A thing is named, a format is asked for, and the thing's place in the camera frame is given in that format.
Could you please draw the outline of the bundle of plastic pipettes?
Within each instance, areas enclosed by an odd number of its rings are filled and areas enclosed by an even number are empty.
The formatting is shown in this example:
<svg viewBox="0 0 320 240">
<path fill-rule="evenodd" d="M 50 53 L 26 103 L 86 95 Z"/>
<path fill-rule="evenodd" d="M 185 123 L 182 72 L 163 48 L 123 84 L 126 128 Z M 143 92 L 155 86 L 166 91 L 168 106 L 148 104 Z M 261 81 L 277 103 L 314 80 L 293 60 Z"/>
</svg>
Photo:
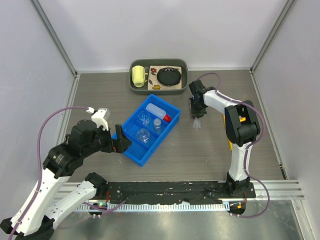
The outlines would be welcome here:
<svg viewBox="0 0 320 240">
<path fill-rule="evenodd" d="M 195 117 L 195 118 L 193 119 L 192 128 L 193 128 L 193 129 L 196 129 L 196 130 L 202 128 L 201 121 L 200 121 L 200 119 L 199 119 L 198 117 Z"/>
</svg>

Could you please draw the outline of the small glass beaker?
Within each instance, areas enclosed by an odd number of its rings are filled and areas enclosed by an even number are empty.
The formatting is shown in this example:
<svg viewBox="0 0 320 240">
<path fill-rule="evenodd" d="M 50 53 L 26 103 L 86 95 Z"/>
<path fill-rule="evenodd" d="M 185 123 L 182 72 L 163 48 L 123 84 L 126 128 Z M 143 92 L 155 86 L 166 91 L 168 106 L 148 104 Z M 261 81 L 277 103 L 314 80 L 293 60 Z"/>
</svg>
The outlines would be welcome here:
<svg viewBox="0 0 320 240">
<path fill-rule="evenodd" d="M 140 142 L 147 144 L 151 138 L 151 134 L 146 128 L 141 128 L 140 130 L 137 131 L 136 138 Z"/>
</svg>

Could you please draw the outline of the blue divided plastic bin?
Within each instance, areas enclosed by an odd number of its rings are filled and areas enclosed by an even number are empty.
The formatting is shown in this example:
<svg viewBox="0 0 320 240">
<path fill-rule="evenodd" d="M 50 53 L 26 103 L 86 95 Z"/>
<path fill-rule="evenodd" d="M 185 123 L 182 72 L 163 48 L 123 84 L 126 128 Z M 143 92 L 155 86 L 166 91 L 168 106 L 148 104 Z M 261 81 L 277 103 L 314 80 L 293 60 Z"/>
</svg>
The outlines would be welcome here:
<svg viewBox="0 0 320 240">
<path fill-rule="evenodd" d="M 166 122 L 163 119 L 161 120 L 161 132 L 156 131 L 154 125 L 154 120 L 158 118 L 157 115 L 152 112 L 149 114 L 148 125 L 144 125 L 143 121 L 139 118 L 139 114 L 146 110 L 148 104 L 153 104 L 164 110 L 171 118 L 170 122 Z M 141 167 L 144 166 L 170 131 L 178 123 L 180 114 L 181 110 L 179 108 L 154 94 L 149 95 L 122 125 L 124 135 L 132 142 L 124 155 L 133 160 L 137 165 Z M 143 142 L 142 138 L 137 136 L 138 131 L 142 129 L 146 129 L 149 133 L 149 139 L 147 142 Z"/>
</svg>

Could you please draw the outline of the tiny glass beaker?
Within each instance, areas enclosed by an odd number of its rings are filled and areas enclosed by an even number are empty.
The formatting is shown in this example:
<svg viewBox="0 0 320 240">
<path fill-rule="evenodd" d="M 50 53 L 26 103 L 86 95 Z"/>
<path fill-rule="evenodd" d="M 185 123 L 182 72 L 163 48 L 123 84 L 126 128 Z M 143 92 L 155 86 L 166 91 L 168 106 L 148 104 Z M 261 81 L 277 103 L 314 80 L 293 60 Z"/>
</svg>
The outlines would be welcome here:
<svg viewBox="0 0 320 240">
<path fill-rule="evenodd" d="M 142 110 L 138 114 L 138 119 L 141 124 L 147 126 L 150 123 L 150 113 L 147 110 Z"/>
</svg>

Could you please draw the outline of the small glass erlenmeyer flask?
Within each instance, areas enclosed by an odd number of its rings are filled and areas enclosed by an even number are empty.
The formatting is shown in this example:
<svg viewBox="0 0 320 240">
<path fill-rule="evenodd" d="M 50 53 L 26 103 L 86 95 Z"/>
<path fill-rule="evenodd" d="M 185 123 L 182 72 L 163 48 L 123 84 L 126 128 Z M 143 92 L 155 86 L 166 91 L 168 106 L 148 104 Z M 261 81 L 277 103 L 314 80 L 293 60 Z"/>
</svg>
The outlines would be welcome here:
<svg viewBox="0 0 320 240">
<path fill-rule="evenodd" d="M 155 118 L 153 120 L 153 129 L 158 135 L 162 133 L 162 120 L 160 118 Z"/>
</svg>

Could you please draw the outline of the white wash bottle red cap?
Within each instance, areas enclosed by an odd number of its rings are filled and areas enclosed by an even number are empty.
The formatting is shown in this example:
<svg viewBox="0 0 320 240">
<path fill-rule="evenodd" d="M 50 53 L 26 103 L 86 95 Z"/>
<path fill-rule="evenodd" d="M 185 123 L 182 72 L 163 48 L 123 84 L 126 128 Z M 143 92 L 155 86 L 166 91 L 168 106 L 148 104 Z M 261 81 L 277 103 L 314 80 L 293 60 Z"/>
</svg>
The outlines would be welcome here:
<svg viewBox="0 0 320 240">
<path fill-rule="evenodd" d="M 148 112 L 152 113 L 153 115 L 155 115 L 156 117 L 158 117 L 161 120 L 164 120 L 167 123 L 170 123 L 172 121 L 172 118 L 166 113 L 165 110 L 163 110 L 162 108 L 156 106 L 153 103 L 149 103 L 146 108 L 145 108 Z"/>
</svg>

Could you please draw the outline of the yellow test tube rack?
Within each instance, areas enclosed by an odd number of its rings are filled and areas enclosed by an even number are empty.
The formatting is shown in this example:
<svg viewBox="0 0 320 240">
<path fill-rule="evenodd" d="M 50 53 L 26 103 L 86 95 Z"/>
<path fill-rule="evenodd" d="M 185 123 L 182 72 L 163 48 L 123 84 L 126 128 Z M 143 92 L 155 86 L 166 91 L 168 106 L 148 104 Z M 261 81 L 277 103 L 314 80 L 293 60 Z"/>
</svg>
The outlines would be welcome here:
<svg viewBox="0 0 320 240">
<path fill-rule="evenodd" d="M 224 124 L 224 127 L 226 128 L 226 117 L 224 114 L 222 114 L 222 119 L 223 119 L 223 124 Z M 242 116 L 239 116 L 239 121 L 242 123 L 242 122 L 245 122 L 246 121 L 246 117 L 242 117 Z M 232 146 L 232 143 L 231 141 L 228 139 L 227 140 L 228 142 L 228 147 L 229 147 L 229 150 L 231 151 L 233 149 L 233 146 Z"/>
</svg>

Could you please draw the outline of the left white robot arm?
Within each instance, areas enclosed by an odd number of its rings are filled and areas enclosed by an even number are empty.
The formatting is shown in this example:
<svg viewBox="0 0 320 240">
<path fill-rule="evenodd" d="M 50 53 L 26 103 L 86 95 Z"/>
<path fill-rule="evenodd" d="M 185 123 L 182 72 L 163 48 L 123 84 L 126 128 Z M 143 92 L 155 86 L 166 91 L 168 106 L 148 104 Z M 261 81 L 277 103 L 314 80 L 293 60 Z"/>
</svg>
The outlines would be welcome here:
<svg viewBox="0 0 320 240">
<path fill-rule="evenodd" d="M 77 205 L 89 199 L 102 199 L 107 181 L 99 174 L 89 173 L 76 191 L 60 203 L 51 206 L 59 189 L 68 181 L 84 159 L 97 153 L 123 154 L 132 144 L 120 124 L 115 126 L 116 138 L 109 130 L 91 120 L 81 120 L 66 135 L 63 143 L 53 147 L 41 164 L 41 171 L 33 192 L 16 215 L 5 218 L 0 228 L 18 240 L 48 240 L 61 220 Z"/>
</svg>

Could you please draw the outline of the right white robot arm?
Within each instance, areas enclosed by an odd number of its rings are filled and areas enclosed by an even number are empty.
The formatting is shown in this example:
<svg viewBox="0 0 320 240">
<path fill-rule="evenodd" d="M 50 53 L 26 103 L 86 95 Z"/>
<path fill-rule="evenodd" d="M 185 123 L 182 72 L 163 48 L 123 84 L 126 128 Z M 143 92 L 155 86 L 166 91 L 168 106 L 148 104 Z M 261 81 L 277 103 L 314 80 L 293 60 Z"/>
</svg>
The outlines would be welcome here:
<svg viewBox="0 0 320 240">
<path fill-rule="evenodd" d="M 249 162 L 253 143 L 261 132 L 261 127 L 251 101 L 230 98 L 215 89 L 205 87 L 201 80 L 189 84 L 191 115 L 201 118 L 211 107 L 224 114 L 225 133 L 232 143 L 231 165 L 226 177 L 226 193 L 233 198 L 249 187 Z"/>
</svg>

